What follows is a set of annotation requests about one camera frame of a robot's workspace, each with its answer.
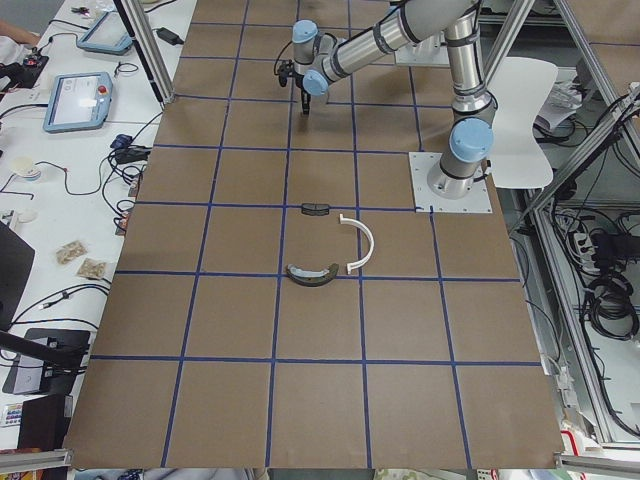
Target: blue joint cap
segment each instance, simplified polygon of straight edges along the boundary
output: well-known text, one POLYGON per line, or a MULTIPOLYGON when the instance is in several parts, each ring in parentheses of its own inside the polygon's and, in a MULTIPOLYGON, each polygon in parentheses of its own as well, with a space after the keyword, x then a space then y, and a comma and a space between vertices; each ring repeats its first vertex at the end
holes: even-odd
POLYGON ((329 90, 329 82, 317 70, 307 70, 302 79, 302 86, 313 97, 324 95, 329 90))
POLYGON ((293 25, 293 43, 305 43, 318 35, 318 26, 311 20, 300 20, 293 25))
POLYGON ((493 130, 484 120, 467 118, 453 127, 449 146, 460 161, 479 162, 487 156, 493 146, 493 130))

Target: person's arm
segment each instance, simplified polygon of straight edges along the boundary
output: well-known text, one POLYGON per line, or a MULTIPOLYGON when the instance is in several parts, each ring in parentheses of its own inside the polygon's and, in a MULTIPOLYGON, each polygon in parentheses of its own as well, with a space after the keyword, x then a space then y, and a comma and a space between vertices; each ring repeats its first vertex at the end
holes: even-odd
POLYGON ((4 20, 0 20, 0 36, 9 37, 16 43, 37 45, 40 37, 24 28, 16 27, 4 20))

